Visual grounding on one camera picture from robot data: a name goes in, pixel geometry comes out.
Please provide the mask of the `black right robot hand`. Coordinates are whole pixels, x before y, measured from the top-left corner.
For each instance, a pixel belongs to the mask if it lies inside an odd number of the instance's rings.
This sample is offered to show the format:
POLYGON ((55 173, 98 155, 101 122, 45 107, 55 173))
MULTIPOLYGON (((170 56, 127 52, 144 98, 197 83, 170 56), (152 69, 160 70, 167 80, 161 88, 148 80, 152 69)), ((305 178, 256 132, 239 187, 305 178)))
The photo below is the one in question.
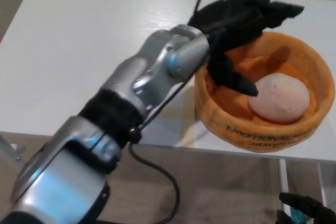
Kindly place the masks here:
POLYGON ((312 218, 313 223, 335 223, 335 212, 316 199, 286 192, 281 192, 279 199, 285 205, 312 218))

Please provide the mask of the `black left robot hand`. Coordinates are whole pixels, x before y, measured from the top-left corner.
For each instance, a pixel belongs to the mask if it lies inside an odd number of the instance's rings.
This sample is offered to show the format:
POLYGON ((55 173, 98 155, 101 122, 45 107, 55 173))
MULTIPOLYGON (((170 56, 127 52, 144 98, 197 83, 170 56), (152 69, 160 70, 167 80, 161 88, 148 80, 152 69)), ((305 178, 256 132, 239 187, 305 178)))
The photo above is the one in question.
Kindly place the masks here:
POLYGON ((303 10, 302 5, 272 0, 218 0, 196 10, 187 24, 207 37, 206 69, 214 83, 256 97, 256 85, 235 69, 226 52, 255 41, 266 28, 277 28, 303 10))

